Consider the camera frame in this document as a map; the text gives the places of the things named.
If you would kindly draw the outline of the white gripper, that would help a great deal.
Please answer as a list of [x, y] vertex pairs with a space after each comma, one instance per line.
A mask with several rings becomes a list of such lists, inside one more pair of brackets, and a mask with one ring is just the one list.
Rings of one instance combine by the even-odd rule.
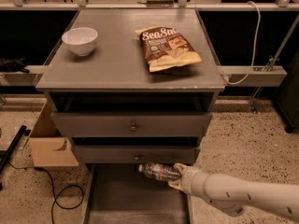
[[191, 196], [206, 197], [205, 182], [208, 178], [207, 173], [182, 163], [175, 163], [174, 168], [182, 174], [182, 178], [181, 181], [169, 181], [169, 187], [184, 191], [186, 194]]

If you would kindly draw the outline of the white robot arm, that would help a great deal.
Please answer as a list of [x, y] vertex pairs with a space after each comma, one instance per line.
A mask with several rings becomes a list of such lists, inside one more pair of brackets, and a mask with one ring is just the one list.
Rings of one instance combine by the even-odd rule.
[[168, 184], [231, 217], [252, 206], [271, 214], [299, 221], [299, 186], [253, 182], [224, 174], [208, 174], [193, 166], [176, 163], [181, 177]]

